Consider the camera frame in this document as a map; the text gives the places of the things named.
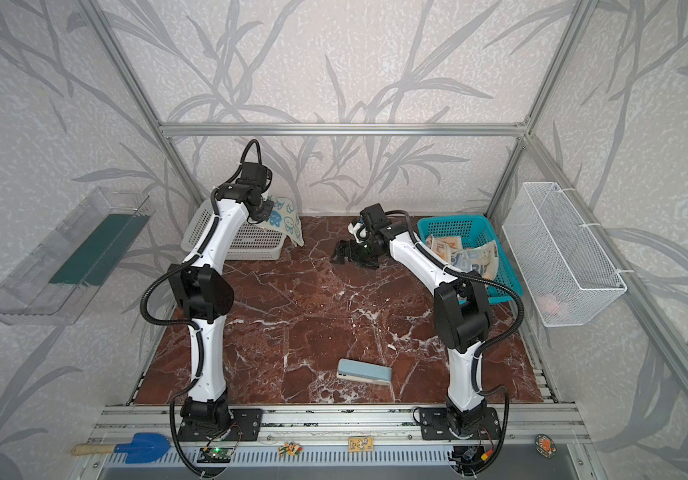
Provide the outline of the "blue bunny pattern towel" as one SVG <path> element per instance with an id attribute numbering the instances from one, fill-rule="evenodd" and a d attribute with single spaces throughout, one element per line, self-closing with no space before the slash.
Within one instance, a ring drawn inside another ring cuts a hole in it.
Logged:
<path id="1" fill-rule="evenodd" d="M 294 202 L 287 197 L 269 195 L 268 199 L 274 202 L 270 218 L 258 224 L 259 228 L 275 231 L 286 235 L 299 247 L 305 245 L 302 223 L 299 212 Z"/>

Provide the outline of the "white perforated plastic basket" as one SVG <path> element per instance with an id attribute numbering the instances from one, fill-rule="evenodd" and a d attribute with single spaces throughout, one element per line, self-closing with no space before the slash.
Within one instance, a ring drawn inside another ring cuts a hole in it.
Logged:
<path id="1" fill-rule="evenodd" d="M 204 201 L 191 219 L 180 243 L 185 252 L 192 251 L 206 233 L 213 208 L 209 200 Z M 226 255 L 227 261 L 270 261 L 278 260 L 287 235 L 268 226 L 261 227 L 245 222 Z"/>

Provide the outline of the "blue rabbit print towel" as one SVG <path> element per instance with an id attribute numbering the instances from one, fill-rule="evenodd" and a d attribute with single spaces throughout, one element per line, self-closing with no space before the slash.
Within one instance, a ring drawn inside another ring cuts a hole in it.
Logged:
<path id="1" fill-rule="evenodd" d="M 453 249 L 450 264 L 459 271 L 477 273 L 484 279 L 494 280 L 500 264 L 498 243 L 493 240 L 476 248 Z"/>

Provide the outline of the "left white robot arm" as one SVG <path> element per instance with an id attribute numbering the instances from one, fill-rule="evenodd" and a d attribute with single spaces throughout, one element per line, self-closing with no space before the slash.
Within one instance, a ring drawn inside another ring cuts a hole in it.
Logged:
<path id="1" fill-rule="evenodd" d="M 266 198 L 273 173 L 264 164 L 260 142 L 250 140 L 237 170 L 210 194 L 205 231 L 193 250 L 179 264 L 172 264 L 142 294 L 140 313 L 156 326 L 184 325 L 191 334 L 192 374 L 190 383 L 175 394 L 169 405 L 173 439 L 181 439 L 182 428 L 202 438 L 227 434 L 234 423 L 229 409 L 228 387 L 223 366 L 224 329 L 234 306 L 235 292 L 223 276 L 227 253 L 247 220 L 262 222 L 271 216 L 274 203 Z M 160 319 L 150 313 L 154 291 L 170 286 L 180 319 Z"/>

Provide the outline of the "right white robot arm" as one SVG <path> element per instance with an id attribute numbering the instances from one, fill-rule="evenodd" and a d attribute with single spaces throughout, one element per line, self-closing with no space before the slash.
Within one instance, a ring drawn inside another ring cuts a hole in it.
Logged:
<path id="1" fill-rule="evenodd" d="M 350 223 L 351 240 L 337 243 L 333 264 L 348 261 L 376 269 L 383 256 L 408 268 L 433 295 L 435 332 L 448 351 L 450 381 L 439 430 L 426 439 L 487 439 L 502 444 L 509 419 L 509 392 L 504 385 L 482 387 L 483 354 L 513 335 L 524 320 L 523 302 L 515 290 L 477 273 L 458 270 L 432 252 L 417 236 L 410 215 L 366 207 Z M 514 323 L 495 336 L 487 288 L 502 290 L 515 302 Z"/>

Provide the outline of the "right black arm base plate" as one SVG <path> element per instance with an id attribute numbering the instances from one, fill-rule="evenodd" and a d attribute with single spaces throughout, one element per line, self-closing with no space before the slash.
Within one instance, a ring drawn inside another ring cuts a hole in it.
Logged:
<path id="1" fill-rule="evenodd" d="M 495 408 L 487 405 L 458 413 L 446 407 L 417 407 L 414 421 L 421 429 L 423 440 L 499 440 L 501 421 Z"/>

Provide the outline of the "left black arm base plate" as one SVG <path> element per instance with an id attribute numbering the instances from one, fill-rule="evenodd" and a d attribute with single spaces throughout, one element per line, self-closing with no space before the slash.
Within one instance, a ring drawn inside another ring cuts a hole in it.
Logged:
<path id="1" fill-rule="evenodd" d="M 238 408 L 230 410 L 231 416 L 219 417 L 199 415 L 182 420 L 178 438 L 183 442 L 205 442 L 207 440 L 227 442 L 254 442 L 258 440 L 263 410 L 259 408 Z"/>

